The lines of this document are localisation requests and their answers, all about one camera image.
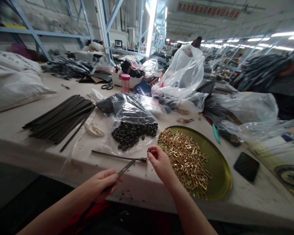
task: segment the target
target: scissors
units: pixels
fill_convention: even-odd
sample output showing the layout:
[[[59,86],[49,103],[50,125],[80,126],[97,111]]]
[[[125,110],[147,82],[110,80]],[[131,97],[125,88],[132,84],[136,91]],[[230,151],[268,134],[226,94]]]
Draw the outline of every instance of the scissors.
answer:
[[[111,85],[112,85],[112,81],[109,82],[108,84],[102,85],[101,89],[103,89],[103,90],[111,90],[113,88],[113,86],[111,86]]]

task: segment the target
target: pink cap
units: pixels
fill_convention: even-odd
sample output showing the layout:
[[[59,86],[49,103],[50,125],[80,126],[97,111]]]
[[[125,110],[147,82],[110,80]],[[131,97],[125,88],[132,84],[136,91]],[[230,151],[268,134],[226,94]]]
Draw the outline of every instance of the pink cap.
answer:
[[[121,80],[128,81],[128,80],[130,80],[130,78],[131,78],[131,76],[128,74],[124,74],[124,73],[121,74]]]

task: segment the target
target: white box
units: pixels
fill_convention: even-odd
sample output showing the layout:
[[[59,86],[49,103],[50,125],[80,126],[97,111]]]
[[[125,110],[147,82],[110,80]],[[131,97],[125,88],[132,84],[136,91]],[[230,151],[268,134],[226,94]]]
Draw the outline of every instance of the white box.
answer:
[[[133,78],[130,77],[130,88],[134,88],[137,84],[139,84],[145,76],[142,76],[140,78]],[[122,86],[122,80],[120,79],[120,74],[113,72],[112,73],[112,83],[114,85],[120,85]]]

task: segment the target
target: gold tray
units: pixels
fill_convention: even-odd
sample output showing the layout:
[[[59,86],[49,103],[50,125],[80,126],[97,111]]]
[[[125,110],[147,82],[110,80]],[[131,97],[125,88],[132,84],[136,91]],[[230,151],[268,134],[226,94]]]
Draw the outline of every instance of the gold tray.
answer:
[[[171,128],[174,134],[179,130],[183,134],[191,136],[197,142],[201,152],[209,156],[208,162],[204,166],[204,169],[208,170],[212,175],[206,191],[208,201],[220,201],[226,198],[232,188],[232,174],[227,161],[219,149],[207,137],[191,128],[184,126],[170,126],[168,128]],[[193,192],[196,191],[201,193],[199,188],[193,190]]]

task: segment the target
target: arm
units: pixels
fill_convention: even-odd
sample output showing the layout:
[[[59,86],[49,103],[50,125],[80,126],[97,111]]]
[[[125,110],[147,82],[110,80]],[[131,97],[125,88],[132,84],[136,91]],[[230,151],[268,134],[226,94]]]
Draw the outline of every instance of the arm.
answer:
[[[217,234],[180,183],[167,154],[159,146],[150,147],[148,150],[151,151],[151,153],[147,153],[149,161],[174,199],[184,233],[186,235]]]
[[[279,77],[286,77],[294,73],[294,64],[290,64],[287,70],[279,74]]]
[[[37,216],[18,235],[59,234],[71,218],[83,213],[91,202],[101,202],[113,194],[116,185],[109,192],[103,190],[117,179],[118,174],[114,169],[99,172]]]

